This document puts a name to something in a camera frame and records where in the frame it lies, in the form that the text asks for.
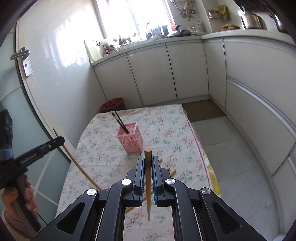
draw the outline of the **silver bolt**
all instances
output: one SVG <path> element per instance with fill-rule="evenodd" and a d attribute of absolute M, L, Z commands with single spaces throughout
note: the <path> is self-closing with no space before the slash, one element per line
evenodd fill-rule
<path fill-rule="evenodd" d="M 91 189 L 87 190 L 86 193 L 87 193 L 87 195 L 92 196 L 92 195 L 96 194 L 96 190 L 91 188 Z"/>
<path fill-rule="evenodd" d="M 205 195 L 208 195 L 208 194 L 211 193 L 211 189 L 209 189 L 209 188 L 203 188 L 202 189 L 202 193 L 205 194 Z"/>
<path fill-rule="evenodd" d="M 173 178 L 168 178 L 166 181 L 165 181 L 167 184 L 174 184 L 176 182 L 175 179 Z"/>
<path fill-rule="evenodd" d="M 127 185 L 130 185 L 130 184 L 131 184 L 131 180 L 129 180 L 129 179 L 123 179 L 123 180 L 121 181 L 121 183 L 122 183 L 123 185 L 127 186 Z"/>

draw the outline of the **tablecloth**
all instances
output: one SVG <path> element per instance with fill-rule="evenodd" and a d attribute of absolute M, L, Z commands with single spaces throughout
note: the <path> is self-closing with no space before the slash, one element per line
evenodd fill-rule
<path fill-rule="evenodd" d="M 161 167 L 176 170 L 174 178 L 194 189 L 209 187 L 220 194 L 208 158 L 197 139 L 182 105 L 118 111 L 124 123 L 138 122 L 144 148 L 163 158 Z M 97 114 L 84 130 L 75 159 L 102 188 L 126 177 L 135 168 L 140 153 L 128 154 L 117 139 L 119 124 L 111 113 Z M 64 183 L 57 215 L 93 185 L 72 162 Z M 170 207 L 157 208 L 152 195 L 151 218 L 147 219 L 146 201 L 126 213 L 123 240 L 174 240 Z"/>

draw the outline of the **trash can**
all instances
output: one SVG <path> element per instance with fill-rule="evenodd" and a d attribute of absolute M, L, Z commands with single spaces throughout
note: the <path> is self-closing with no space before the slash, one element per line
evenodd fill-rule
<path fill-rule="evenodd" d="M 103 104 L 100 107 L 100 110 L 102 113 L 106 113 L 113 110 L 126 110 L 126 106 L 124 104 L 124 98 L 116 98 L 113 100 L 110 100 Z"/>

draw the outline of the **pink plastic container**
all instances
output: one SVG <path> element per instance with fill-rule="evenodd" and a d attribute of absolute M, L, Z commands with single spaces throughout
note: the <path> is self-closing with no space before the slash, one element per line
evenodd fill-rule
<path fill-rule="evenodd" d="M 142 152 L 143 149 L 143 138 L 141 136 L 137 122 L 133 122 L 125 125 L 129 134 L 120 127 L 117 138 L 122 144 L 123 148 L 127 153 Z"/>

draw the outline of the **tile floor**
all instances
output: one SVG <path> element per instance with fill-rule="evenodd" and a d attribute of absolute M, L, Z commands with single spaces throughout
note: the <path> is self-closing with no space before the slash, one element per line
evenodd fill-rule
<path fill-rule="evenodd" d="M 226 117 L 193 122 L 214 169 L 221 198 L 268 241 L 279 234 L 272 189 L 254 152 Z"/>

